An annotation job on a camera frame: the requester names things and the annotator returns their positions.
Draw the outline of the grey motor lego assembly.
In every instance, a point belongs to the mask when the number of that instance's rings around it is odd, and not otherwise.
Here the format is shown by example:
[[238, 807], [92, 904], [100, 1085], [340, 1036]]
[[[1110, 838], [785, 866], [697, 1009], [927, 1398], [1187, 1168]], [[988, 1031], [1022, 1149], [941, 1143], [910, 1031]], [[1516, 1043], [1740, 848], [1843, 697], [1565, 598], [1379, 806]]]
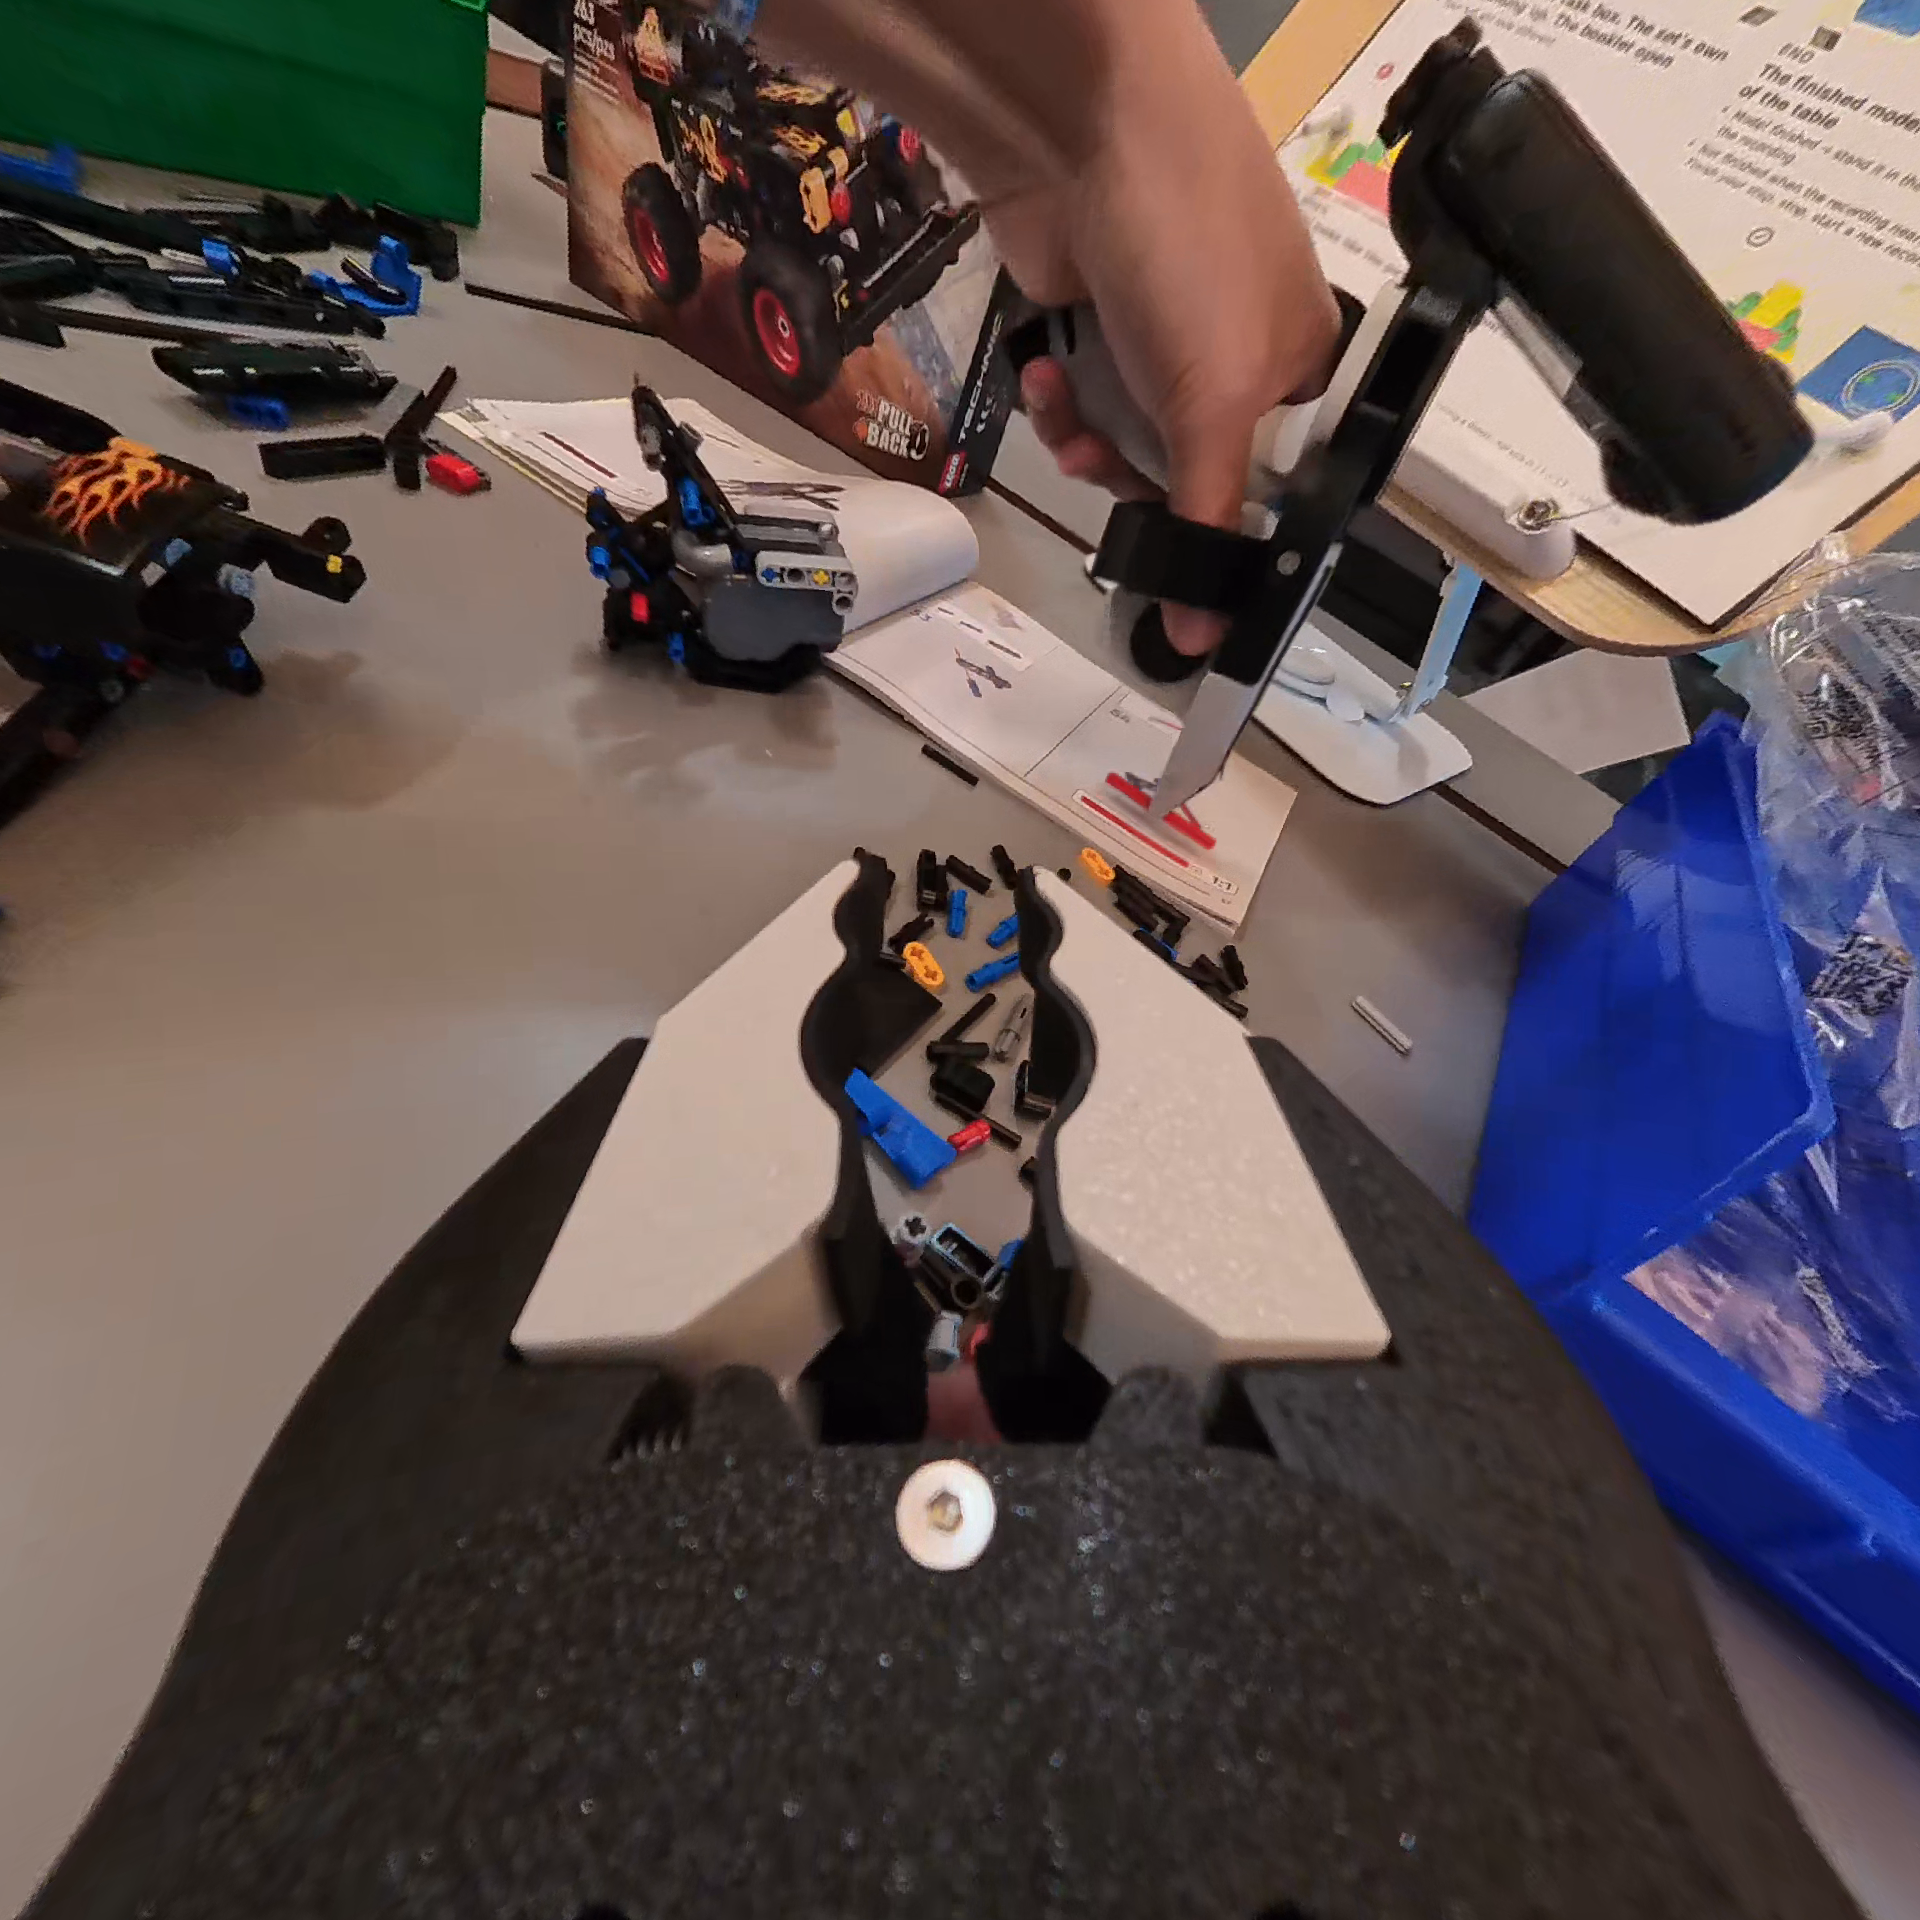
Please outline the grey motor lego assembly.
[[611, 654], [654, 648], [707, 688], [779, 693], [845, 636], [857, 577], [838, 522], [822, 507], [773, 512], [726, 491], [701, 433], [659, 393], [632, 390], [635, 446], [662, 480], [659, 503], [623, 513], [587, 494], [585, 562], [601, 586]]

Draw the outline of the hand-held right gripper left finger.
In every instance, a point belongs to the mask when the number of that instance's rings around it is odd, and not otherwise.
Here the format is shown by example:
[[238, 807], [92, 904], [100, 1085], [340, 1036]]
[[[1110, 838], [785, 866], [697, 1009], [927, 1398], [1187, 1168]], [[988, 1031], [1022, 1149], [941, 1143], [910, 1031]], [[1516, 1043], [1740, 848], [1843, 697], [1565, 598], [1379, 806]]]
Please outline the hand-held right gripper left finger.
[[843, 1130], [803, 1019], [892, 883], [855, 852], [655, 1023], [509, 1331], [526, 1364], [729, 1365], [779, 1388], [839, 1324], [824, 1262]]

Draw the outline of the spread of black lego parts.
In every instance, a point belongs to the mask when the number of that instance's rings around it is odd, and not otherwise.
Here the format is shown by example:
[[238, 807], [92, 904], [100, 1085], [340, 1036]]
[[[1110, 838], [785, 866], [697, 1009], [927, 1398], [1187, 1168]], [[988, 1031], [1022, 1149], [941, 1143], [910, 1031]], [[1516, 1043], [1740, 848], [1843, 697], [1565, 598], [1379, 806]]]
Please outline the spread of black lego parts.
[[280, 478], [448, 470], [431, 444], [451, 392], [371, 420], [397, 376], [371, 350], [419, 315], [430, 282], [461, 277], [453, 223], [343, 194], [316, 202], [188, 188], [169, 202], [101, 197], [72, 148], [1, 157], [4, 341], [51, 353], [75, 337], [146, 348], [201, 412], [265, 436]]

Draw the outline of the green plastic bin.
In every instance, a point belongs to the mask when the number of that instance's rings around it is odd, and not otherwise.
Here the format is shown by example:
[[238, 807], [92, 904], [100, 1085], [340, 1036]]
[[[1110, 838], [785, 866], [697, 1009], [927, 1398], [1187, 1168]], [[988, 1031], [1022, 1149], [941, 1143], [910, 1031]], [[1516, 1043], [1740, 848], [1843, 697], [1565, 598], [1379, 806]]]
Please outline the green plastic bin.
[[5, 1], [1, 134], [475, 225], [487, 10]]

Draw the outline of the clear plastic bag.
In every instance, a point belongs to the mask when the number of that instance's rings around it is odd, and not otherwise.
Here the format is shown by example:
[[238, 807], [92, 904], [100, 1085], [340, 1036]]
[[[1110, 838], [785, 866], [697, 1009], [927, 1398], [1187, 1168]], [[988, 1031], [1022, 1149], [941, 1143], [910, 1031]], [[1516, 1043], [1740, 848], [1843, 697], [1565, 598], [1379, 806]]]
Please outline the clear plastic bag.
[[1629, 1282], [1818, 1422], [1917, 1416], [1917, 557], [1829, 542], [1733, 661], [1833, 1126]]

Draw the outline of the dark square lego panel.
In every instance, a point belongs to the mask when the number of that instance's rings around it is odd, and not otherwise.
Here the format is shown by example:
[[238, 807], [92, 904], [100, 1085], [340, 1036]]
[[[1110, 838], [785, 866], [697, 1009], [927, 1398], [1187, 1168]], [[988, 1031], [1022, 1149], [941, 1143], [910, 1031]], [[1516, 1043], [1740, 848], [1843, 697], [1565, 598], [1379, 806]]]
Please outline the dark square lego panel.
[[808, 1013], [811, 1063], [839, 1083], [851, 1071], [883, 1074], [941, 1011], [941, 998], [888, 961], [827, 980]]

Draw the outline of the blue plastic storage bin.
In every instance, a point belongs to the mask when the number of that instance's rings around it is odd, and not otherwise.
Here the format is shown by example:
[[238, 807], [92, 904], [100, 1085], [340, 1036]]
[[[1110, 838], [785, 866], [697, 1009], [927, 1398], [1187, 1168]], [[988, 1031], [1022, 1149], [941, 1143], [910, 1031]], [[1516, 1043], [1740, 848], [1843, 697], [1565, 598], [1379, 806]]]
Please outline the blue plastic storage bin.
[[1528, 912], [1465, 1220], [1668, 1511], [1916, 1711], [1916, 1420], [1793, 1410], [1632, 1282], [1833, 1128], [1778, 912], [1715, 714]]

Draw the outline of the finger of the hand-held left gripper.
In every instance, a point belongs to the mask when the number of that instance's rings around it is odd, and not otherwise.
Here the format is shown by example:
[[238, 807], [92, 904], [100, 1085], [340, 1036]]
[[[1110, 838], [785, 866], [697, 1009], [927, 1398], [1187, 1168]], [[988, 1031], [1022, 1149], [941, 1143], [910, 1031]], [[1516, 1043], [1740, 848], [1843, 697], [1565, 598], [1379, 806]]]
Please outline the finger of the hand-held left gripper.
[[1197, 676], [1180, 734], [1145, 804], [1149, 818], [1172, 818], [1223, 774], [1278, 666], [1280, 660], [1266, 660], [1253, 666], [1246, 679], [1236, 679], [1218, 666]]

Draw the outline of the pile of small lego pins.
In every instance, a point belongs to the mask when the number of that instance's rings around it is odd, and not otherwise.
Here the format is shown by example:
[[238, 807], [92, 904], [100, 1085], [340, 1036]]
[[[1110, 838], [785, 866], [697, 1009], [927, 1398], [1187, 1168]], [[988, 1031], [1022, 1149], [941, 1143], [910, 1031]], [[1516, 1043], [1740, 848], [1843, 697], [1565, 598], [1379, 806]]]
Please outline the pile of small lego pins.
[[[913, 872], [916, 912], [883, 936], [879, 961], [905, 969], [940, 998], [940, 1007], [953, 1007], [945, 1026], [924, 1029], [910, 1043], [924, 1046], [924, 1099], [933, 1118], [889, 1096], [957, 1148], [956, 1163], [996, 1143], [1019, 1157], [1028, 1178], [1028, 1139], [1057, 1107], [1071, 1066], [1052, 1055], [1036, 996], [1023, 984], [1018, 877], [1001, 843], [990, 849], [988, 869], [924, 848]], [[899, 1184], [878, 1148], [867, 1146]]]

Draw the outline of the blue lego angled connector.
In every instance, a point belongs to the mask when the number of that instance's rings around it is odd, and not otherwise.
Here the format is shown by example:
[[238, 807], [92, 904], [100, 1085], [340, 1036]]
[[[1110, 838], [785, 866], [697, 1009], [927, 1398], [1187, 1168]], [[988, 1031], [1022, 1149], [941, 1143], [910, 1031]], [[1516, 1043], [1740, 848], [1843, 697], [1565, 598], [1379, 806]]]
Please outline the blue lego angled connector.
[[957, 1148], [883, 1092], [867, 1071], [851, 1068], [843, 1080], [843, 1093], [853, 1110], [859, 1137], [876, 1146], [902, 1187], [921, 1190], [956, 1163]]

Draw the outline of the flame print lego assembly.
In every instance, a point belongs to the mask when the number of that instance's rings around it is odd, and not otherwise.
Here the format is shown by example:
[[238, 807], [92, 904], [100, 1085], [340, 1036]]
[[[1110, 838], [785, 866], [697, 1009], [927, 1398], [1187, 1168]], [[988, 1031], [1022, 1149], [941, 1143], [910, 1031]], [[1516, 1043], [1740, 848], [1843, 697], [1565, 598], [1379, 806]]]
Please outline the flame print lego assembly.
[[261, 691], [246, 639], [261, 569], [333, 606], [368, 573], [340, 520], [278, 527], [81, 407], [10, 379], [1, 401], [1, 661], [28, 688], [1, 726], [12, 823], [156, 679]]

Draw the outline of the lego instruction booklet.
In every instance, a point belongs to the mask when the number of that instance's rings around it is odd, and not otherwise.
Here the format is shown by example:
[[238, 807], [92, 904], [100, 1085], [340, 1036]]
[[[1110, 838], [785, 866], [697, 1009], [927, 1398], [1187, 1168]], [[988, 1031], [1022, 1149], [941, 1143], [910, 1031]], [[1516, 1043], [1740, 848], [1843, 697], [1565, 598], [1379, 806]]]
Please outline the lego instruction booklet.
[[1105, 783], [1153, 782], [1180, 722], [975, 577], [980, 544], [933, 491], [839, 474], [757, 444], [697, 399], [666, 409], [701, 438], [726, 491], [773, 513], [822, 509], [857, 577], [827, 669], [1195, 920], [1236, 934], [1267, 869], [1293, 790], [1236, 755], [1191, 814], [1205, 852], [1157, 829]]

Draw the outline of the lego set box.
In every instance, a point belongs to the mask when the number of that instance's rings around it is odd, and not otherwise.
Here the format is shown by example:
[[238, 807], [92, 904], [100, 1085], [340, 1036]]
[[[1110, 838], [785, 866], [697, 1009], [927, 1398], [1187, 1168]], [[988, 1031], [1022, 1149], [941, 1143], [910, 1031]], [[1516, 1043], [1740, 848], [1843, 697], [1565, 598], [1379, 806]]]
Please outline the lego set box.
[[571, 284], [876, 474], [981, 491], [1023, 307], [957, 168], [697, 3], [568, 28]]

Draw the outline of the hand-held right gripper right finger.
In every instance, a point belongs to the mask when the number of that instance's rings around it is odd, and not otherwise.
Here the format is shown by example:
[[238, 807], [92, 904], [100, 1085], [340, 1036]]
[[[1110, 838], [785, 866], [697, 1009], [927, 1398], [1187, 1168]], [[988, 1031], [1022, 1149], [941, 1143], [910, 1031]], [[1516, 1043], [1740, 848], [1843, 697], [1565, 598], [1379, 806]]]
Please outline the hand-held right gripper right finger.
[[1053, 872], [1019, 959], [1074, 1077], [1042, 1139], [1065, 1335], [1102, 1374], [1371, 1362], [1389, 1328], [1242, 1023]]

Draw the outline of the person's left hand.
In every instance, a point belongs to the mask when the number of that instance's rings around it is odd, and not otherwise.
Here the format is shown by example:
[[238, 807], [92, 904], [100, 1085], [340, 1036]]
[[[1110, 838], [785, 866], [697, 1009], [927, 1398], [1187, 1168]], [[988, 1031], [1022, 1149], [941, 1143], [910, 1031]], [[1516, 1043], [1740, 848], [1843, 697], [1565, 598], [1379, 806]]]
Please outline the person's left hand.
[[1339, 313], [1233, 74], [1113, 78], [1092, 145], [986, 225], [1030, 299], [1092, 306], [1170, 509], [1236, 525], [1257, 424], [1324, 388]]

